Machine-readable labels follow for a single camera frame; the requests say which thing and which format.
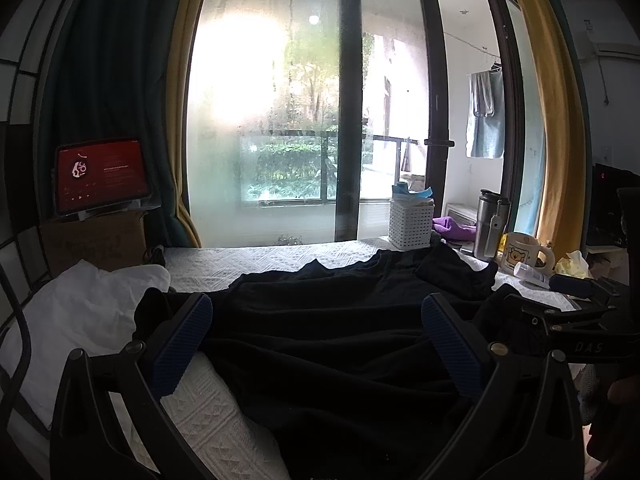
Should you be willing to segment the black t-shirt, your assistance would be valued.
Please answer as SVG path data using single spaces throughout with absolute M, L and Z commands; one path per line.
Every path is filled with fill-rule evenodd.
M 196 353 L 274 437 L 292 478 L 427 479 L 466 411 L 426 336 L 423 301 L 441 294 L 485 327 L 507 296 L 531 300 L 496 274 L 445 245 L 244 274 L 204 294 L 213 318 Z

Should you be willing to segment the hanging grey blue clothes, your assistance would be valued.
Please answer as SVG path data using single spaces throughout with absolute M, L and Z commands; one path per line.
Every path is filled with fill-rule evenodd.
M 501 158 L 506 136 L 502 68 L 472 73 L 469 78 L 469 118 L 465 153 L 469 158 Z

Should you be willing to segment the yellow crumpled tissue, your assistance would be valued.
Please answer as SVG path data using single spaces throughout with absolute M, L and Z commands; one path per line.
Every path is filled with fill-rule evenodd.
M 589 264 L 579 250 L 568 252 L 565 257 L 555 263 L 554 272 L 570 278 L 579 278 L 580 280 L 592 278 Z

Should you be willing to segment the white quilted bed cover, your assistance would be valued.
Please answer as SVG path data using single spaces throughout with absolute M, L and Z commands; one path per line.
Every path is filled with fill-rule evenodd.
M 245 248 L 170 248 L 169 288 L 214 292 L 243 274 L 297 271 L 318 261 L 328 269 L 370 259 L 392 246 L 386 238 L 353 242 Z M 177 391 L 163 406 L 204 464 L 221 479 L 284 479 L 276 448 L 250 429 L 229 389 L 201 356 L 193 359 Z

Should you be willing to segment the small white bottle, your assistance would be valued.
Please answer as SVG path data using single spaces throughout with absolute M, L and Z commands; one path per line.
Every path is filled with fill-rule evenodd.
M 542 289 L 549 289 L 549 278 L 543 274 L 541 270 L 537 270 L 533 266 L 526 263 L 518 262 L 514 266 L 513 275 L 520 281 L 529 285 L 534 285 Z

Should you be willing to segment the black monitor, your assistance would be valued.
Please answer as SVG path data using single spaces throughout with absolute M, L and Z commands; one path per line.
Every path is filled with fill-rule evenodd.
M 592 166 L 588 246 L 627 247 L 639 227 L 639 176 L 603 164 Z

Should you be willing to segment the yellow curtain right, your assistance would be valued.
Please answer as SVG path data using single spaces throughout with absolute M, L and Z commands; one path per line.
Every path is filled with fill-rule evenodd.
M 558 258 L 582 244 L 586 204 L 586 128 L 562 28 L 550 0 L 518 0 L 532 48 L 546 132 L 538 240 Z

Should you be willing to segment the yellow curtain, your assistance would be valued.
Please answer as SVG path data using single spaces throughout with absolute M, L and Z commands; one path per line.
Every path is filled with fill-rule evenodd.
M 172 28 L 166 79 L 166 142 L 169 168 L 174 185 L 175 215 L 180 229 L 192 247 L 201 240 L 194 226 L 186 199 L 186 99 L 191 58 L 204 0 L 179 0 Z
M 562 28 L 550 0 L 518 0 L 532 48 L 546 132 L 538 240 L 558 258 L 582 244 L 586 204 L 586 128 Z

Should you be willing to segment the white folded garment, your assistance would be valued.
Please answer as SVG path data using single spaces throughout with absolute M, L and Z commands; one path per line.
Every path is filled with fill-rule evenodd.
M 32 356 L 21 395 L 47 427 L 68 354 L 119 352 L 136 329 L 134 310 L 145 291 L 167 292 L 169 285 L 169 272 L 156 264 L 108 272 L 81 260 L 35 294 L 24 309 Z

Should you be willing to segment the cream bear mug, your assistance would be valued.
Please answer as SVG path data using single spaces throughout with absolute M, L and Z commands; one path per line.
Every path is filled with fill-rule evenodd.
M 542 246 L 533 236 L 519 232 L 506 233 L 500 270 L 506 274 L 513 274 L 518 263 L 524 263 L 544 275 L 550 275 L 555 265 L 555 255 L 549 247 Z

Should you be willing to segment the stainless steel tumbler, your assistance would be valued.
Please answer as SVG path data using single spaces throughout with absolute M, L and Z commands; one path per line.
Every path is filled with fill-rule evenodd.
M 483 261 L 495 258 L 509 220 L 511 202 L 506 196 L 481 190 L 478 199 L 473 256 Z

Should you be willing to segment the brown cardboard box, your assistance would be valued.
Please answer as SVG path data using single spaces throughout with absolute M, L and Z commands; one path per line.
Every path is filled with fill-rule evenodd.
M 107 271 L 138 266 L 146 251 L 141 211 L 48 222 L 40 230 L 54 276 L 80 260 Z

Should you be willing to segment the purple cloth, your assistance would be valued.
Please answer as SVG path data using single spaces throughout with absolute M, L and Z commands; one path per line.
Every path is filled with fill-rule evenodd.
M 433 229 L 445 240 L 472 242 L 476 237 L 476 226 L 459 224 L 451 217 L 434 218 Z

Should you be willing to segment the white perforated plastic basket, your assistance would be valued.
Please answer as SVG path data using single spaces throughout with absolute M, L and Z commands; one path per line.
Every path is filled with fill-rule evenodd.
M 388 238 L 399 250 L 413 250 L 431 246 L 435 204 L 434 200 L 390 201 Z

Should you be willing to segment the blue cloth in basket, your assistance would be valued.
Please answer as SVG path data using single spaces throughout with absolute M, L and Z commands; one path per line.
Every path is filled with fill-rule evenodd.
M 407 182 L 397 182 L 392 186 L 392 200 L 400 200 L 408 204 L 420 204 L 433 198 L 432 188 L 423 191 L 411 191 Z

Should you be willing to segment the tablet with red screen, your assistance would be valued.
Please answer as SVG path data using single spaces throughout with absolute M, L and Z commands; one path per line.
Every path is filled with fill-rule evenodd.
M 134 140 L 60 148 L 55 182 L 59 216 L 150 196 L 141 146 Z

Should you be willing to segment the dark green curtain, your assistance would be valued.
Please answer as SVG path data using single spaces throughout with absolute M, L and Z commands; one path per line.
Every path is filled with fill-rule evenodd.
M 179 0 L 73 0 L 44 84 L 37 141 L 41 213 L 54 213 L 55 153 L 66 145 L 134 140 L 153 200 L 151 245 L 189 247 L 177 217 L 166 128 L 168 56 Z

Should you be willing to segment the yellow curtain left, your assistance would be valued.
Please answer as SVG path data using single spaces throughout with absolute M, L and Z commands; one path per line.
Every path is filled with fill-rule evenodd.
M 191 58 L 204 0 L 179 0 L 172 28 L 166 79 L 166 142 L 169 168 L 174 185 L 175 215 L 180 229 L 192 247 L 201 240 L 194 226 L 186 199 L 186 99 Z

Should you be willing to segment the dark sliding door frame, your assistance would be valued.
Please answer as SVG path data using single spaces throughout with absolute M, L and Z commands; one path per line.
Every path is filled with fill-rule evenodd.
M 428 79 L 428 137 L 425 183 L 444 196 L 449 139 L 446 46 L 438 0 L 420 0 Z M 337 179 L 334 240 L 356 240 L 362 152 L 361 0 L 338 0 L 340 90 L 338 90 Z

